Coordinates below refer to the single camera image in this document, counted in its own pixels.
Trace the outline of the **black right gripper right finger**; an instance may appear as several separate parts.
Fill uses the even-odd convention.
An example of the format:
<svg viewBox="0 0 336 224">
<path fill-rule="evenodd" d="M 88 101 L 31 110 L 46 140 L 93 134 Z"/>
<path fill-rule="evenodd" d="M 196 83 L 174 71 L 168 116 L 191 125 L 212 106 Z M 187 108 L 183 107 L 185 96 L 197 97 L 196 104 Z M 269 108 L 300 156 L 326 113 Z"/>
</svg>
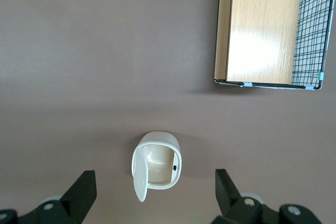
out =
<svg viewBox="0 0 336 224">
<path fill-rule="evenodd" d="M 215 195 L 221 215 L 212 223 L 320 223 L 308 208 L 284 204 L 278 211 L 253 196 L 243 197 L 225 169 L 215 171 Z"/>
</svg>

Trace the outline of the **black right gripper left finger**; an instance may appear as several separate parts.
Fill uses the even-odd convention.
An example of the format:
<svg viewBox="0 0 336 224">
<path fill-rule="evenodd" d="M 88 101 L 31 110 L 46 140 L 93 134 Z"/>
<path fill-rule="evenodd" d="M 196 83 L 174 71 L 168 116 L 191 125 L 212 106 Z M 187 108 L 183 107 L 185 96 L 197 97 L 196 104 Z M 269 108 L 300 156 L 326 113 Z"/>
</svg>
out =
<svg viewBox="0 0 336 224">
<path fill-rule="evenodd" d="M 82 223 L 96 197 L 95 171 L 86 170 L 60 199 L 48 200 L 23 216 L 2 209 L 1 223 Z"/>
</svg>

